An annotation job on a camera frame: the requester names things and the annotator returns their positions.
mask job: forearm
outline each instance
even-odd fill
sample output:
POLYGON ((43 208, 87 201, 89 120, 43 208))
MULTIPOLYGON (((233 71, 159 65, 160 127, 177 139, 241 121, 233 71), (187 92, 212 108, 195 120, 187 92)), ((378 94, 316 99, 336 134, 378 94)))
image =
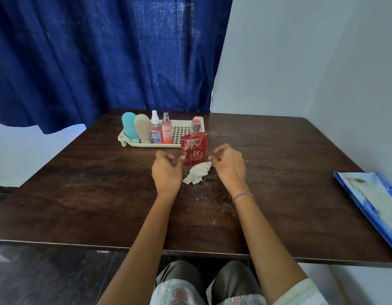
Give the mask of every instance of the forearm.
POLYGON ((116 275, 98 304, 149 304, 176 195, 158 196, 116 275))
POLYGON ((273 304, 307 276, 281 243, 251 196, 239 197, 235 205, 266 301, 273 304))

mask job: wooden table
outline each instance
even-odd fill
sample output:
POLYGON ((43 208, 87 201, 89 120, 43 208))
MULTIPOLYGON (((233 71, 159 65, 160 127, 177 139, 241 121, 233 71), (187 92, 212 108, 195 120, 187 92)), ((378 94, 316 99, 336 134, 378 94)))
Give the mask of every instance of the wooden table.
MULTIPOLYGON (((151 176, 157 149, 121 146, 123 112, 101 117, 0 202, 0 241, 130 248, 157 195, 151 176)), ((360 169, 308 120, 169 115, 202 116, 208 154, 226 142, 243 153, 256 203, 297 261, 392 266, 392 249, 333 177, 333 171, 360 169)), ((164 250, 248 256, 236 210, 215 169, 197 185, 182 184, 164 250)))

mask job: floral shirt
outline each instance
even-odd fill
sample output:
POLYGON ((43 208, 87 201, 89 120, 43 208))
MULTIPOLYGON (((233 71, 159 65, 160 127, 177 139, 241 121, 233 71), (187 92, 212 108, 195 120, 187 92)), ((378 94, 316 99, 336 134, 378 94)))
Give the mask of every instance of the floral shirt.
MULTIPOLYGON (((259 294, 228 298, 219 305, 266 305, 259 294)), ((182 279, 170 279, 158 285, 151 305, 206 305, 195 287, 182 279)), ((305 279, 282 295, 274 305, 327 305, 324 297, 310 279, 305 279)))

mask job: red perfume bottle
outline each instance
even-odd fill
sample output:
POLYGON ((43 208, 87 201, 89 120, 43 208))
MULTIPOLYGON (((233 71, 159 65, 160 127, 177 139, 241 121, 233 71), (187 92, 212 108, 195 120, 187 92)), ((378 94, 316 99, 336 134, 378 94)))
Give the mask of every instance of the red perfume bottle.
POLYGON ((192 166, 206 160, 207 133, 201 133, 202 124, 199 119, 193 119, 190 134, 181 138, 182 155, 185 155, 184 165, 192 166))

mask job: gray pants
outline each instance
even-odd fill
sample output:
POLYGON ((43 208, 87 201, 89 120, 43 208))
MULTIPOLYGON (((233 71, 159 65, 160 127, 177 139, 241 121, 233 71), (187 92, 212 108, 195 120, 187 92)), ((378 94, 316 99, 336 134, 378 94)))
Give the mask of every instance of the gray pants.
MULTIPOLYGON (((207 304, 206 288, 197 268, 186 261, 175 261, 158 275, 155 287, 169 279, 182 279, 190 282, 207 304)), ((251 270, 240 261, 231 261, 217 274, 211 288, 211 303, 217 305, 227 298, 240 295, 260 294, 262 289, 251 270)))

